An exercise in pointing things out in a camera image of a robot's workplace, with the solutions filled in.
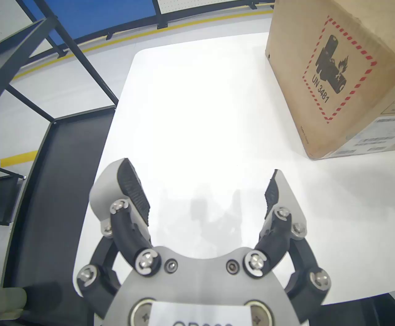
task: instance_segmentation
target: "black metal shelf frame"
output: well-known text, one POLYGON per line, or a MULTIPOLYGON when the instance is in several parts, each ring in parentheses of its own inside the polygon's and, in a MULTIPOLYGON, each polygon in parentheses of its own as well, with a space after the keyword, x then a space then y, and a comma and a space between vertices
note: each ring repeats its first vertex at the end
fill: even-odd
MULTIPOLYGON (((20 7, 23 9, 23 11, 27 14, 27 16, 32 21, 34 21, 35 17, 32 15, 30 10, 26 7, 23 0, 16 0, 16 1, 20 5, 20 7)), ((223 9, 229 9, 229 8, 235 8, 235 7, 240 7, 240 6, 249 6, 252 10, 254 10, 254 9, 257 9, 256 5, 259 3, 273 3, 273 2, 275 2, 275 0, 273 0, 271 2, 259 1, 259 0, 233 0, 233 1, 221 2, 221 3, 217 3, 217 4, 209 4, 209 5, 205 5, 205 6, 199 6, 199 7, 193 7, 193 8, 184 9, 184 10, 173 11, 173 12, 169 12, 169 13, 161 13, 158 0, 152 0, 152 4, 155 9, 155 16, 149 16, 149 17, 138 19, 135 21, 130 21, 128 23, 105 28, 103 30, 99 30, 97 32, 82 36, 80 38, 76 38, 74 41, 76 44, 81 44, 81 43, 91 41, 91 40, 94 40, 95 38, 99 38, 102 36, 106 36, 106 40, 109 40, 109 39, 111 39, 111 37, 113 36, 114 33, 122 32, 125 30, 131 30, 131 29, 135 29, 135 28, 139 28, 139 27, 147 27, 147 26, 152 26, 152 25, 157 25, 157 28, 161 29, 161 28, 166 28, 168 22, 174 21, 177 19, 181 19, 181 18, 187 18, 187 17, 191 17, 191 16, 195 16, 195 15, 200 15, 203 13, 208 13, 208 12, 218 11, 218 10, 223 10, 223 9)), ((45 57, 47 57, 51 54, 54 54, 56 52, 59 54, 59 58, 65 55, 64 50, 68 48, 68 45, 66 43, 56 45, 52 39, 50 41, 47 38, 47 40, 51 44, 52 49, 48 49, 46 51, 43 51, 43 52, 29 58, 26 63, 32 63, 34 61, 45 58, 45 57)))

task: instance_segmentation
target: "screw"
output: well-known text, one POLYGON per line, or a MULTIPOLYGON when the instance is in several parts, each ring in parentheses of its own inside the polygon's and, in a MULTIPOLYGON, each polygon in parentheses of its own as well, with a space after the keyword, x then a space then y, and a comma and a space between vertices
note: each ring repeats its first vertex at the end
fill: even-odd
POLYGON ((84 282, 84 286, 91 285, 97 276, 95 265, 86 265, 79 271, 77 278, 84 282))
POLYGON ((89 281, 90 279, 92 279, 92 277, 93 273, 90 271, 89 268, 82 270, 78 275, 78 278, 84 282, 89 281))
POLYGON ((251 308, 253 326, 273 326, 273 318, 266 305, 260 301, 249 301, 245 305, 251 308))
POLYGON ((160 256, 155 250, 145 249, 141 251, 136 258, 134 269, 140 275, 149 275, 149 274, 153 275, 152 273, 156 273, 158 271, 157 268, 155 269, 155 264, 154 264, 156 261, 155 259, 156 257, 158 257, 157 259, 159 261, 157 261, 157 263, 159 263, 160 256))
POLYGON ((130 313, 131 326, 148 326, 153 299, 143 299, 132 308, 130 313))
POLYGON ((233 259, 228 260, 228 262, 226 263, 226 270, 229 274, 235 275, 239 272, 239 269, 239 263, 233 259))
POLYGON ((115 214, 121 208, 127 208, 128 206, 129 203, 125 199, 118 199, 115 202, 113 202, 112 205, 110 206, 110 213, 115 214))
POLYGON ((297 237, 304 238, 307 233, 306 226, 303 223, 294 223, 292 224, 291 232, 297 237))
POLYGON ((139 265, 141 268, 148 268, 151 267, 153 262, 154 262, 154 258, 152 257, 151 253, 145 253, 140 258, 139 265))
POLYGON ((277 209, 277 213, 281 217, 288 217, 290 214, 290 211, 286 207, 280 207, 279 209, 277 209))
POLYGON ((254 270, 259 270, 263 268, 263 259, 258 254, 251 255, 250 259, 251 268, 254 270))
POLYGON ((165 263, 165 271, 169 274, 173 274, 178 268, 178 263, 175 259, 169 259, 165 263))
POLYGON ((310 281, 314 286, 322 291, 329 290, 331 287, 331 278, 323 269, 317 273, 310 273, 310 281))

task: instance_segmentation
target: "metal rod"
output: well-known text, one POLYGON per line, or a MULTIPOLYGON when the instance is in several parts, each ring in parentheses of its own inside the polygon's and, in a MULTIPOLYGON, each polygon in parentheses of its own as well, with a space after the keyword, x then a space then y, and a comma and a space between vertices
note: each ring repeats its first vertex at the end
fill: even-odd
MULTIPOLYGON (((37 21, 36 17, 29 10, 29 8, 27 8, 27 6, 25 5, 25 3, 22 0, 17 0, 17 3, 22 8, 22 10, 25 12, 27 17, 29 17, 29 19, 32 21, 32 23, 37 21)), ((52 46, 52 48, 59 54, 59 58, 64 57, 67 54, 68 51, 62 51, 62 49, 56 45, 54 40, 49 35, 46 37, 46 39, 49 42, 49 44, 52 46)))
POLYGON ((15 96, 18 100, 20 100, 23 104, 27 105, 29 108, 31 108, 34 112, 38 113, 40 116, 43 118, 47 119, 49 122, 54 122, 55 119, 50 116, 48 113, 46 113, 44 110, 40 109, 37 105, 35 105, 32 101, 30 101, 27 97, 22 95, 20 92, 18 92, 15 88, 13 88, 11 85, 8 85, 6 90, 13 96, 15 96))
MULTIPOLYGON (((52 12, 50 7, 47 5, 47 3, 44 0, 34 0, 36 3, 37 7, 41 10, 41 12, 44 14, 45 17, 54 17, 56 18, 55 14, 52 12)), ((62 24, 57 20, 57 25, 55 27, 55 30, 58 32, 60 37, 63 39, 63 41, 66 43, 66 45, 69 47, 69 49, 74 53, 76 58, 81 62, 81 64, 84 66, 84 68, 87 70, 87 72, 92 76, 92 78, 96 81, 96 83, 101 87, 101 89, 107 94, 107 96, 110 98, 111 101, 115 105, 118 104, 118 98, 115 96, 115 94, 112 92, 112 90, 108 87, 108 85, 105 83, 105 81, 100 77, 99 73, 93 68, 92 64, 89 62, 87 57, 82 53, 78 45, 74 42, 72 37, 67 33, 67 31, 64 29, 62 24)))
POLYGON ((21 174, 15 173, 15 172, 11 172, 11 171, 8 171, 8 170, 3 169, 3 168, 0 168, 0 172, 7 173, 7 174, 9 174, 9 175, 11 175, 13 177, 18 177, 19 179, 23 179, 23 180, 26 179, 26 177, 24 175, 21 175, 21 174))

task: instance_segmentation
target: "white table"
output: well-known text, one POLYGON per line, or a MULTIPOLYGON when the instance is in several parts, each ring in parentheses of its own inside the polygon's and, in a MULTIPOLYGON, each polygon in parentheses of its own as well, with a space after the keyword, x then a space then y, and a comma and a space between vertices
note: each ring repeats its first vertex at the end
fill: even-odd
MULTIPOLYGON (((151 205, 153 245, 194 258, 253 247, 275 168, 332 279, 325 303, 395 290, 395 151, 311 161, 264 55, 268 33, 139 52, 98 168, 128 157, 151 205)), ((73 281, 101 239, 90 207, 73 281)), ((121 281, 130 271, 119 258, 121 281)), ((289 256, 275 268, 285 286, 289 256)))

